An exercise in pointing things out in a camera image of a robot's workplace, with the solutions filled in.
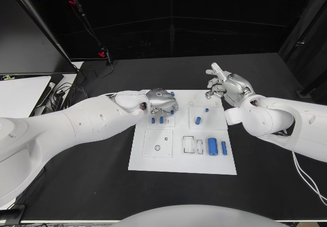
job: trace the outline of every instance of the black tabletop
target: black tabletop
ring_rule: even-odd
[[[251,82],[257,94],[300,100],[300,83],[277,53],[116,61],[107,77],[85,72],[85,91],[95,97],[157,87],[206,89],[212,62]],[[111,71],[104,61],[85,62],[82,68],[98,76]],[[327,207],[298,176],[291,152],[251,136],[242,124],[228,129],[238,175],[128,171],[134,129],[54,157],[20,200],[23,220],[121,220],[179,204],[225,206],[274,220],[327,219]],[[326,192],[327,163],[301,155],[298,162]]]

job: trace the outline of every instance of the hole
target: hole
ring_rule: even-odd
[[[316,121],[316,116],[313,116],[313,117],[311,117],[311,119],[310,119],[309,123],[310,123],[310,124],[313,124],[313,123],[314,123],[314,121]]]

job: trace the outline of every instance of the blue block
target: blue block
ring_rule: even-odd
[[[200,121],[202,121],[202,118],[198,117],[198,118],[196,118],[196,124],[200,124]]]
[[[218,155],[216,138],[208,139],[209,155]]]
[[[222,149],[224,149],[224,155],[226,155],[226,143],[222,141]]]

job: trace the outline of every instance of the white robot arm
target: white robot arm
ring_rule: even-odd
[[[216,63],[206,73],[216,75],[206,97],[224,97],[235,107],[225,111],[228,125],[242,123],[252,136],[327,162],[327,106],[257,95],[249,82]],[[280,132],[293,124],[291,135]]]
[[[162,113],[177,110],[176,99],[162,88],[90,98],[42,116],[0,118],[0,207],[23,192],[59,152],[123,132],[150,108]]]

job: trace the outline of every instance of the black background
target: black background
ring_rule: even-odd
[[[98,45],[68,0],[31,0],[69,58]],[[114,59],[277,52],[309,0],[79,0]]]
[[[212,62],[244,76],[258,94],[300,100],[301,85],[277,53],[118,60],[107,77],[85,72],[85,91],[95,97],[156,87],[206,89]],[[97,70],[100,76],[111,71],[105,61],[85,62],[82,68]],[[251,136],[242,124],[228,128],[238,175],[128,171],[134,128],[54,157],[20,200],[23,220],[117,220],[177,204],[225,206],[275,220],[327,219],[327,207],[298,176],[291,152]],[[326,192],[327,163],[297,157]]]

